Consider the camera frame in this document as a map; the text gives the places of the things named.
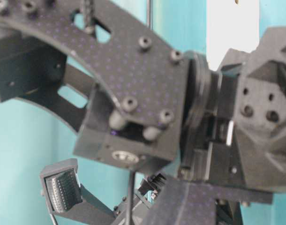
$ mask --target screw head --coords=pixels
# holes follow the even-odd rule
[[[22,11],[26,15],[35,15],[38,12],[37,4],[33,1],[27,1],[22,4]]]
[[[241,109],[241,114],[245,117],[252,117],[254,114],[254,110],[251,106],[247,105],[243,109]]]
[[[147,51],[152,46],[152,40],[149,37],[140,37],[139,46],[143,51]]]
[[[178,64],[184,58],[183,53],[177,50],[172,50],[170,53],[170,60],[174,64]]]
[[[138,107],[138,101],[134,97],[126,97],[122,101],[122,108],[124,111],[132,112]]]
[[[236,174],[237,173],[237,167],[235,167],[235,166],[232,166],[231,168],[230,168],[230,172],[232,173],[232,174]]]
[[[159,115],[159,122],[168,125],[174,120],[174,113],[170,109],[163,109]]]
[[[4,15],[8,11],[8,0],[0,0],[0,15]]]

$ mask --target mounting hole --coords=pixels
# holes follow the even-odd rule
[[[247,105],[241,110],[241,114],[245,117],[251,117],[254,114],[254,110],[251,106]]]
[[[244,88],[244,90],[243,90],[243,94],[244,94],[244,95],[247,95],[247,94],[248,94],[248,92],[249,92],[248,88]]]
[[[274,99],[274,95],[273,94],[270,94],[269,95],[269,101],[272,101]]]
[[[276,123],[279,120],[278,113],[276,111],[268,111],[266,113],[266,119],[270,122]]]

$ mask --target textured gripper pad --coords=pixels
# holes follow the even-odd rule
[[[82,202],[73,169],[46,178],[46,186],[53,210],[57,213],[67,212]]]

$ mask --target carbon fiber plate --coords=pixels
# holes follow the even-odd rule
[[[36,16],[27,16],[22,10],[26,1],[9,0],[8,13],[0,15],[0,22],[75,58],[95,75],[127,120],[158,127],[157,116],[162,109],[172,110],[178,119],[182,117],[188,60],[173,64],[171,47],[145,25],[110,1],[96,0],[97,24],[111,33],[111,39],[104,44],[71,21],[80,1],[56,0],[52,6],[43,0],[32,1],[38,6]],[[140,51],[140,37],[152,40],[149,51]],[[131,115],[120,104],[129,96],[139,103]]]

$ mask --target metal pin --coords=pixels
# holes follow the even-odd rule
[[[152,30],[152,0],[147,0],[147,16],[146,16],[146,21],[147,21],[147,26],[149,29]]]

